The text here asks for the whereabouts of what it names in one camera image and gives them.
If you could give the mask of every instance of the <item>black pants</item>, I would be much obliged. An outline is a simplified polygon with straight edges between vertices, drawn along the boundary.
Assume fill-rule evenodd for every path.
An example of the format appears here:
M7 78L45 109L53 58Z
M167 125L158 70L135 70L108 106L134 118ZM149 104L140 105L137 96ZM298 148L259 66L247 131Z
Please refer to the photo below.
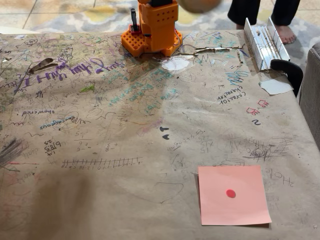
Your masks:
M276 0L271 19L275 25L288 26L294 18L300 0ZM257 23L260 0L233 0L228 17L239 25L245 25L246 18L251 25Z

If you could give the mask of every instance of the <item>pink sticky note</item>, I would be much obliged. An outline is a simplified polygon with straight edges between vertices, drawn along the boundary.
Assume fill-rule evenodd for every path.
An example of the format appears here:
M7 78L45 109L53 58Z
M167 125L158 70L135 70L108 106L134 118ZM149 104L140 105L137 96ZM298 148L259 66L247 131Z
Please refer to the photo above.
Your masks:
M202 225L271 223L259 165L199 166Z

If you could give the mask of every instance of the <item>tile floor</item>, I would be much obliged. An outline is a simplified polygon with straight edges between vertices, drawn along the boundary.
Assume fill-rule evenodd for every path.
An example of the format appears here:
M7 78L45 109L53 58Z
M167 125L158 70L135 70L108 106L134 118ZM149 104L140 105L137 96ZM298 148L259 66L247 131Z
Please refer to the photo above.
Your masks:
M119 1L121 0L0 0L0 26L30 30L60 15ZM258 16L260 20L264 21L272 13L275 1L261 0ZM320 0L300 0L296 17L320 27Z

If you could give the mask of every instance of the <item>red dot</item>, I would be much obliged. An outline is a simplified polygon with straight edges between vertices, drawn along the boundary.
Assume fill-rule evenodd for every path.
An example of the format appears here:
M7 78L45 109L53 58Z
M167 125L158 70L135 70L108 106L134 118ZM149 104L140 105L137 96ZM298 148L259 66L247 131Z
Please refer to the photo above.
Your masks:
M226 191L226 195L227 195L229 198L234 199L234 198L236 197L236 192L233 191L232 189L228 189L228 190Z

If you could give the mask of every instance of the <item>table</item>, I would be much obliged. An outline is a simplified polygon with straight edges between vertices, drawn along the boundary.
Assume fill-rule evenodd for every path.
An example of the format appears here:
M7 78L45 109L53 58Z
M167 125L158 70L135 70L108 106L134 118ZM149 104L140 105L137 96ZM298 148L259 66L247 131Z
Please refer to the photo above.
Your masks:
M319 239L319 150L243 31L185 32L171 59L119 33L0 37L1 240ZM272 223L202 226L198 166L250 165Z

